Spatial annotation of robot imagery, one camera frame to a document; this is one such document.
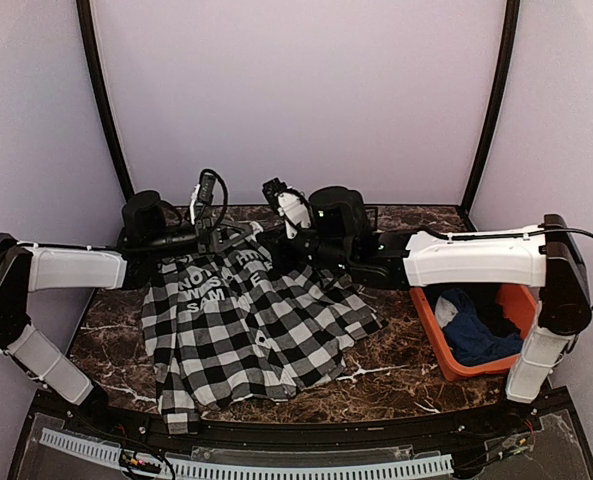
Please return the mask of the black white plaid shirt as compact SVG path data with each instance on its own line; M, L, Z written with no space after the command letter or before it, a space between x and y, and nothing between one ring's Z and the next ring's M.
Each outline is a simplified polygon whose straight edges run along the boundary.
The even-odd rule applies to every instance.
M345 352L385 325L348 279L306 264L282 273L255 238L162 261L141 321L172 435L196 433L205 411L336 379Z

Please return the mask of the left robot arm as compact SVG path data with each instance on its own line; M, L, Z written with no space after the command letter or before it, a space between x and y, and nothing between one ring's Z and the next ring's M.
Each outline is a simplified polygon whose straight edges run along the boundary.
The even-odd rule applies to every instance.
M96 436L117 427L107 394L36 326L27 312L29 294L50 289L132 290L152 277L158 261L190 253L220 253L259 232L259 226L165 215L174 210L153 190L132 196L122 208L124 227L115 247L24 242L0 233L0 352L65 401Z

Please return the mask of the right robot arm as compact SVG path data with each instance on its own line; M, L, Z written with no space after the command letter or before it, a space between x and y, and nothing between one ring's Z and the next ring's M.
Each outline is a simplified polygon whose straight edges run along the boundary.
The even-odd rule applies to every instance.
M576 230L548 214L538 225L470 233L440 233L429 227L382 231L368 218L362 195L342 186L310 196L273 179L263 194L284 221L280 258L345 274L382 290L432 285L500 283L539 291L521 350L514 355L505 395L486 413L497 434L525 416L557 361L574 345L593 314L585 262Z

